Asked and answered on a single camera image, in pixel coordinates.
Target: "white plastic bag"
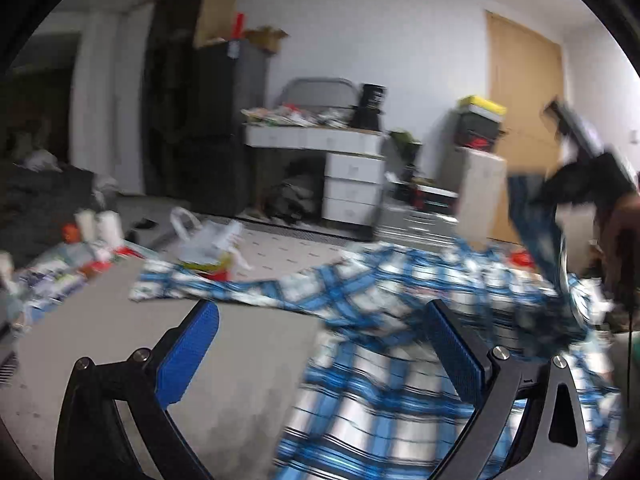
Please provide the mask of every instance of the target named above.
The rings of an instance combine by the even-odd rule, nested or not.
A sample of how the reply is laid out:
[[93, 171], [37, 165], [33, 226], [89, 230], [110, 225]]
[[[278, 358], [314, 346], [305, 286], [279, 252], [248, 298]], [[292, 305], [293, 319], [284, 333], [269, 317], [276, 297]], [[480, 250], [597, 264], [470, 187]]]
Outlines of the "white plastic bag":
[[[184, 216], [190, 218], [193, 224], [191, 234], [182, 223]], [[170, 218], [181, 240], [177, 256], [188, 266], [207, 272], [222, 270], [233, 258], [241, 267], [251, 268], [238, 251], [243, 228], [240, 222], [232, 220], [228, 225], [220, 225], [207, 220], [202, 224], [191, 211], [183, 207], [174, 207]]]

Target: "dark bedding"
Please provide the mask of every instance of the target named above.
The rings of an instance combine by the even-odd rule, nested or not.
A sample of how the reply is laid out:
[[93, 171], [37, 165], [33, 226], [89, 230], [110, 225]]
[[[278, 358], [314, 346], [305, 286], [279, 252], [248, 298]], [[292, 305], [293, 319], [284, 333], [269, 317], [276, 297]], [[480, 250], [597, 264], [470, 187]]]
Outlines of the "dark bedding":
[[93, 179], [73, 166], [34, 172], [0, 163], [0, 250], [12, 254], [16, 268], [62, 241], [62, 226], [92, 206]]

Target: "desk drawer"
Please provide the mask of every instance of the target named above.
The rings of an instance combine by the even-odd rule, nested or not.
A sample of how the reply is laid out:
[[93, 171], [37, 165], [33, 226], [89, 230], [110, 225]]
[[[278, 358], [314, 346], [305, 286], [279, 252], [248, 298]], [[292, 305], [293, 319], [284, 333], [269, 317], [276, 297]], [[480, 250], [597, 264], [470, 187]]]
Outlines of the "desk drawer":
[[365, 155], [380, 155], [382, 150], [382, 135], [361, 134], [363, 147], [358, 153]]
[[324, 180], [324, 196], [347, 202], [376, 205], [380, 201], [380, 186], [369, 182], [326, 178]]
[[363, 134], [349, 130], [307, 128], [306, 148], [324, 152], [361, 153], [364, 148]]
[[385, 161], [379, 158], [329, 153], [326, 158], [324, 175], [333, 178], [381, 184], [384, 165]]
[[305, 128], [270, 128], [269, 126], [248, 126], [246, 144], [254, 148], [304, 148]]
[[335, 198], [325, 198], [322, 204], [322, 218], [347, 224], [371, 225], [376, 206], [346, 202]]

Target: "brown box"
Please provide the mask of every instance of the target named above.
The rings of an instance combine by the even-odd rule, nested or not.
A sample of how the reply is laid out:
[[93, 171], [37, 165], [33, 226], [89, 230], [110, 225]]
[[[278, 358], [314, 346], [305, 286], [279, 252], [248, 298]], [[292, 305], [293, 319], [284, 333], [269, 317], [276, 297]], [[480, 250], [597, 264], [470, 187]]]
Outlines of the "brown box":
[[246, 30], [244, 32], [244, 37], [252, 44], [273, 54], [279, 53], [280, 40], [287, 36], [288, 34], [284, 30], [272, 27], [261, 27], [256, 30]]
[[231, 39], [236, 18], [236, 0], [201, 0], [193, 47]]

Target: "blue plaid cloth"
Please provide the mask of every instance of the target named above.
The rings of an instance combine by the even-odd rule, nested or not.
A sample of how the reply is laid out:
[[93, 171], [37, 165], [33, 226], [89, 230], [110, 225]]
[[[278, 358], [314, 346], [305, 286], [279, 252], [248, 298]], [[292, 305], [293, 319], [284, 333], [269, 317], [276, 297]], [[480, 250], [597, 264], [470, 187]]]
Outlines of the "blue plaid cloth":
[[[571, 294], [589, 303], [575, 281]], [[274, 459], [273, 478], [412, 480], [427, 478], [473, 413], [461, 402], [425, 333], [422, 312], [443, 298], [489, 346], [523, 359], [561, 352], [578, 389], [591, 475], [610, 467], [618, 397], [597, 344], [573, 319], [553, 286], [509, 268], [500, 253], [462, 241], [442, 255], [388, 244], [345, 252], [340, 262], [280, 280], [211, 282], [181, 266], [149, 260], [130, 293], [148, 298], [207, 298], [321, 317], [325, 329], [300, 384]], [[495, 475], [518, 427], [510, 420], [481, 478]]]

